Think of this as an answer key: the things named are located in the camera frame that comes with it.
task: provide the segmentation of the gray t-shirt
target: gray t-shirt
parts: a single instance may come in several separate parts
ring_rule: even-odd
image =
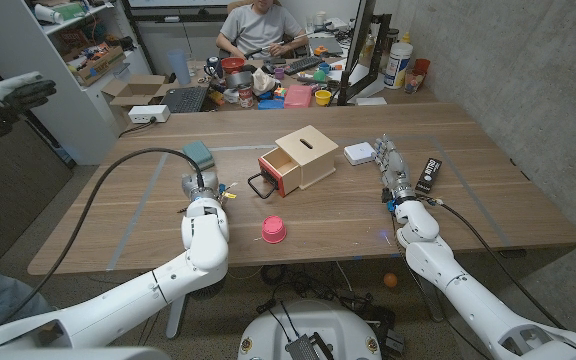
[[[221,33],[230,40],[236,41],[236,46],[244,54],[272,43],[281,42],[283,34],[297,36],[301,26],[290,15],[286,8],[272,5],[264,15],[258,15],[252,10],[252,5],[244,5],[230,12]],[[263,51],[253,57],[268,57]]]

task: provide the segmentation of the yellow cup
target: yellow cup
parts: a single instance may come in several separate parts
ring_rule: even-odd
[[[319,90],[315,93],[315,100],[317,101],[317,105],[319,106],[326,106],[328,105],[328,101],[330,101],[330,97],[332,94],[328,90]]]

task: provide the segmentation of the chair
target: chair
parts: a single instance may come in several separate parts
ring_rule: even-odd
[[[230,15],[230,13],[231,13],[234,9],[236,9],[236,8],[238,8],[238,7],[240,7],[240,6],[252,5],[252,3],[253,3],[253,0],[233,1],[233,2],[231,2],[230,4],[228,4],[228,6],[226,7],[226,10],[228,11],[228,15]],[[275,5],[277,5],[277,6],[281,6],[281,3],[279,2],[279,0],[273,0],[273,3],[274,3]],[[284,41],[284,43],[289,43],[289,42],[291,42],[291,41],[293,40],[293,37],[284,34],[282,40]],[[236,45],[237,45],[236,42],[237,42],[237,39],[234,39],[234,40],[232,41],[232,44],[236,46]],[[230,53],[229,53],[228,51],[226,51],[226,50],[219,49],[219,57],[222,58],[222,59],[223,59],[223,58],[230,57]],[[293,59],[293,58],[295,58],[295,51],[294,51],[294,50],[293,50],[293,51],[289,51],[289,52],[285,53],[282,57],[285,58],[285,59]]]

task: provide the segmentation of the green sponge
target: green sponge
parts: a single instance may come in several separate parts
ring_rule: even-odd
[[[212,158],[212,154],[201,141],[195,141],[192,144],[188,144],[181,148],[181,152],[190,156],[201,170],[206,170],[210,167],[215,166],[215,160]]]

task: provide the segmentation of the white power adapter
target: white power adapter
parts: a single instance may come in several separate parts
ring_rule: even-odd
[[[344,148],[344,155],[352,165],[359,165],[372,161],[377,155],[375,149],[368,143],[360,143]]]
[[[330,30],[339,30],[339,31],[346,31],[348,30],[348,24],[343,22],[340,18],[329,18],[326,19],[326,22],[331,22],[331,25],[328,25],[328,29]]]
[[[166,122],[170,116],[168,105],[133,106],[128,113],[130,120],[135,124],[146,124],[154,116],[156,122]]]

